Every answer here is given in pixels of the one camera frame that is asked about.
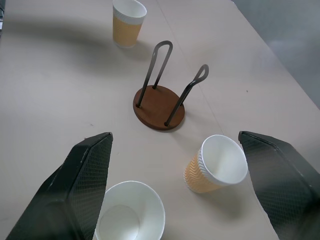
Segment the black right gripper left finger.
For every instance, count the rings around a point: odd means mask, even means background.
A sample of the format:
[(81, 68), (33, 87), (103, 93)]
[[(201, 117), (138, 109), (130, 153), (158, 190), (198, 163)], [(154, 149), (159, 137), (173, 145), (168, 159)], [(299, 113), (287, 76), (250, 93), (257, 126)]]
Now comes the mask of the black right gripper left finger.
[(8, 240), (91, 240), (105, 196), (113, 134), (76, 144), (40, 186)]

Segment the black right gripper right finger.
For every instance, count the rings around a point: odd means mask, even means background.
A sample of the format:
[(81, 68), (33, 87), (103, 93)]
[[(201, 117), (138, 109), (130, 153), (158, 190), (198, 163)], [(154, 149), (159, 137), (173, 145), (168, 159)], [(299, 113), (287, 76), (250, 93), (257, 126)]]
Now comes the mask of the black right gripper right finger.
[(320, 174), (289, 143), (240, 131), (254, 192), (280, 240), (320, 238)]

